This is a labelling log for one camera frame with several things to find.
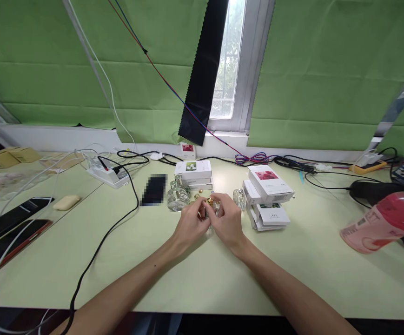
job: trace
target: yellow device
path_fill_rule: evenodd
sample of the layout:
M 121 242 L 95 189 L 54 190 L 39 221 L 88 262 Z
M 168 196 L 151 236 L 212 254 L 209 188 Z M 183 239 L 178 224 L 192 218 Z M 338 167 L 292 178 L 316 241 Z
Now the yellow device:
M 365 165 L 364 167 L 359 167 L 358 165 L 349 166 L 349 170 L 355 172 L 356 174 L 366 174 L 368 172 L 372 172 L 378 170 L 380 168 L 388 165 L 385 161 L 376 161 L 375 163 Z

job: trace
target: pink bottle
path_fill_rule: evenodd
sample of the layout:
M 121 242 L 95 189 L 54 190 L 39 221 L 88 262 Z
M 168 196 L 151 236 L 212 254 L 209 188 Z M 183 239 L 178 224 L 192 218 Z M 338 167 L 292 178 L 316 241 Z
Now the pink bottle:
M 358 222 L 340 231 L 353 249 L 371 254 L 404 236 L 404 192 L 390 194 L 371 208 Z

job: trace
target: hand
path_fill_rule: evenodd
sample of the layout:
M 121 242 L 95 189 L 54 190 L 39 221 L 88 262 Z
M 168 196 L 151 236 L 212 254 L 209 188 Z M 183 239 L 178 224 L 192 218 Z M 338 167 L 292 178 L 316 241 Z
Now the hand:
M 221 241 L 235 254 L 244 247 L 248 239 L 242 231 L 242 211 L 228 194 L 213 193 L 211 199 L 220 201 L 219 217 L 206 202 L 203 205 L 211 219 L 211 225 Z
M 211 225 L 205 218 L 205 208 L 202 203 L 206 198 L 199 197 L 194 203 L 182 209 L 182 215 L 170 240 L 183 253 L 190 245 L 197 241 Z

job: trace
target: black smartphone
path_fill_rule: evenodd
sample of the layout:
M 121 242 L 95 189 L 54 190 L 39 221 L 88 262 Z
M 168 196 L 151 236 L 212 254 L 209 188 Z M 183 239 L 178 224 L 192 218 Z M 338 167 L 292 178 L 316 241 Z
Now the black smartphone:
M 3 214 L 0 217 L 0 238 L 8 233 L 11 229 L 14 229 L 20 225 L 30 216 L 39 212 L 48 204 L 49 201 L 50 198 L 48 197 L 31 198 L 18 207 L 13 208 L 9 212 Z
M 140 206 L 157 206 L 163 202 L 166 189 L 166 174 L 153 174 L 146 184 Z
M 25 221 L 16 229 L 5 235 L 0 239 L 0 258 L 2 257 L 5 250 L 8 248 L 10 243 L 15 239 L 17 234 L 29 224 L 31 220 Z M 41 233 L 43 233 L 48 227 L 51 226 L 53 222 L 50 220 L 34 220 L 27 229 L 18 237 L 16 242 L 11 246 L 8 254 L 3 259 L 0 266 L 8 263 L 13 257 L 15 257 L 23 248 L 28 244 L 33 242 Z

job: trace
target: white wall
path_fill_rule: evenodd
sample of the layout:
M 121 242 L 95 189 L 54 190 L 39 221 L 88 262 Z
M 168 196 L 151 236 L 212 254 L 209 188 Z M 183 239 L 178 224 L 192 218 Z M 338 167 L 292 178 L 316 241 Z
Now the white wall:
M 360 151 L 335 151 L 335 150 L 301 150 L 301 149 L 277 149 L 262 147 L 247 147 L 248 136 L 245 133 L 216 132 L 216 136 L 236 148 L 242 154 L 253 156 L 260 151 L 267 155 L 292 154 L 307 159 L 320 161 L 355 161 Z M 100 143 L 111 152 L 130 148 L 134 151 L 133 144 L 121 143 L 115 130 L 91 129 L 85 127 L 46 127 L 26 125 L 0 124 L 0 143 L 5 147 L 21 146 L 32 147 L 38 151 L 69 152 L 82 149 L 91 143 Z M 138 152 L 157 150 L 175 156 L 181 155 L 180 146 L 172 144 L 138 144 Z M 207 134 L 202 147 L 197 147 L 198 157 L 217 156 L 222 158 L 234 158 L 235 151 Z

